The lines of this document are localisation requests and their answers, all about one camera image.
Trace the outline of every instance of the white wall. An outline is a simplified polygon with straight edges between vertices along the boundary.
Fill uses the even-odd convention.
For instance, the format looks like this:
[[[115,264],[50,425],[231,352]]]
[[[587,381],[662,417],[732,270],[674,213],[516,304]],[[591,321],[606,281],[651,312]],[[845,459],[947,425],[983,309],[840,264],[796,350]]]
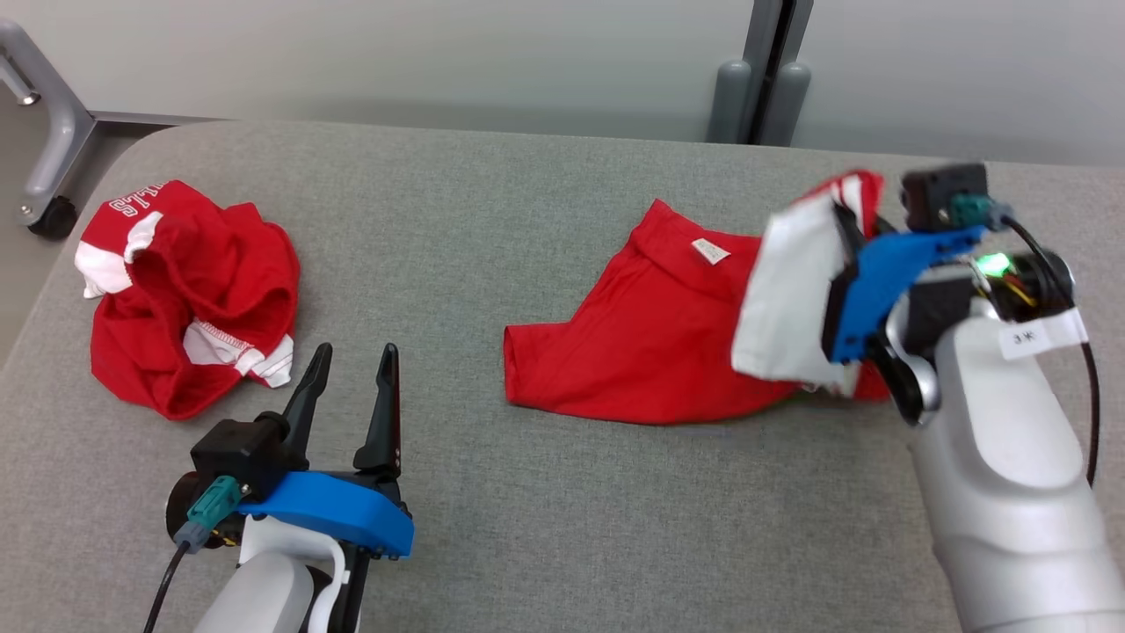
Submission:
[[[1125,164],[1122,0],[825,0],[803,147]]]
[[[702,139],[753,0],[0,0],[91,111]]]

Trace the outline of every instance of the metal table leg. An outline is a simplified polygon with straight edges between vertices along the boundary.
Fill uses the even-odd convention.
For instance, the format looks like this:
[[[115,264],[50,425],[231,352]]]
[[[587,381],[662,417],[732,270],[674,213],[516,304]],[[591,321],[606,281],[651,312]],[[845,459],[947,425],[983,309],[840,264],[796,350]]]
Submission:
[[[90,136],[94,121],[22,27],[0,18],[0,48],[11,61],[0,64],[0,79],[16,92],[20,103],[34,103],[36,97],[42,96],[51,117],[47,144],[28,178],[25,198],[16,211],[17,221],[30,227],[35,233],[45,234],[44,223],[52,218],[44,217],[44,214],[48,210],[51,214],[57,212],[60,205],[70,205],[65,198],[56,200],[55,197],[66,171]],[[54,208],[48,209],[53,200]],[[73,207],[64,210],[73,214]]]

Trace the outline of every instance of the gray upholstered surface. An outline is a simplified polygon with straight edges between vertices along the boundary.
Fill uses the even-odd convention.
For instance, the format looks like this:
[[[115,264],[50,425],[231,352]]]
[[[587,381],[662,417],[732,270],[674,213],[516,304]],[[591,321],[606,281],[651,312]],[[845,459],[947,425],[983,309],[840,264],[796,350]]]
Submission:
[[[890,406],[810,399],[729,425],[646,428],[516,409],[502,386],[503,327],[567,319],[654,197],[757,232],[836,171],[894,179],[930,162],[214,123],[141,141],[94,199],[180,178],[222,205],[253,200],[289,230],[304,265],[297,363],[336,347],[314,467],[350,462],[379,352],[398,344],[416,554],[372,567],[364,631],[953,631]],[[1098,497],[1120,555],[1125,174],[994,164],[991,180],[1082,283],[1106,386]],[[289,394],[244,383],[188,424],[118,403],[89,373],[78,233],[0,377],[4,631],[140,629],[172,553],[163,505],[189,447]],[[1045,365],[1084,436],[1078,353]],[[234,560],[187,559],[160,630],[190,631]]]

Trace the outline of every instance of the black cable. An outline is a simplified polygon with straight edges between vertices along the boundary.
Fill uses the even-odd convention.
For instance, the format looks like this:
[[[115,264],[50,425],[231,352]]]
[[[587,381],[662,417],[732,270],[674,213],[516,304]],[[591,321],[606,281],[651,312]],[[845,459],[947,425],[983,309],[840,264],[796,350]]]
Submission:
[[[1051,264],[1051,260],[1047,259],[1047,253],[1027,228],[1011,216],[1005,216],[1001,221],[1010,226],[1027,243],[1027,246],[1032,248],[1032,253],[1043,264],[1055,287],[1060,291],[1065,288],[1066,286],[1062,283],[1062,277],[1059,275],[1054,265]],[[1076,307],[1072,291],[1064,292],[1063,296],[1066,300],[1066,307],[1070,308]],[[1098,472],[1098,444],[1101,440],[1101,387],[1098,381],[1098,365],[1094,361],[1094,349],[1090,347],[1088,342],[1082,344],[1082,358],[1086,360],[1086,373],[1090,380],[1090,461],[1086,468],[1086,481],[1090,485],[1090,488],[1094,488],[1094,477]]]
[[[183,554],[188,552],[189,546],[190,544],[187,541],[180,543],[180,546],[176,549],[176,554],[172,555],[172,560],[168,563],[168,569],[164,570],[164,579],[160,581],[160,588],[156,589],[156,598],[152,602],[152,609],[148,612],[148,622],[144,625],[144,633],[152,633],[152,630],[156,627],[156,616],[160,615],[160,607],[164,605],[168,586],[172,584],[172,576],[176,575],[176,568],[180,567],[180,561],[183,559]]]

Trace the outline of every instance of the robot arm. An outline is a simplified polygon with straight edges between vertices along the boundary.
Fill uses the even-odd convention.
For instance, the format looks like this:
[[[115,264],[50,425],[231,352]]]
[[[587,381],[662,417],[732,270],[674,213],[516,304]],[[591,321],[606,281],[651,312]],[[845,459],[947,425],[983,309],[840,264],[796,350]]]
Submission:
[[[968,259],[986,228],[1018,225],[988,198],[983,165],[910,173],[903,187],[917,232],[844,236],[854,256],[832,281],[825,354],[871,359],[917,427],[915,471],[964,631],[1125,631],[1078,438],[1034,358],[1004,350],[1024,329],[1012,324],[1073,307],[1073,279],[1037,243],[993,255],[991,282]]]
[[[191,450],[196,472],[180,479],[165,510],[178,557],[241,548],[240,567],[199,633],[353,633],[370,561],[411,553],[414,523],[398,488],[398,351],[384,351],[379,396],[353,472],[309,472],[305,458],[331,361],[332,346],[321,345],[284,414],[223,421]],[[170,579],[165,575],[146,631]]]
[[[966,632],[1125,631],[1125,586],[1082,452],[1034,359],[1005,360],[984,299],[947,332],[940,406],[910,451]]]

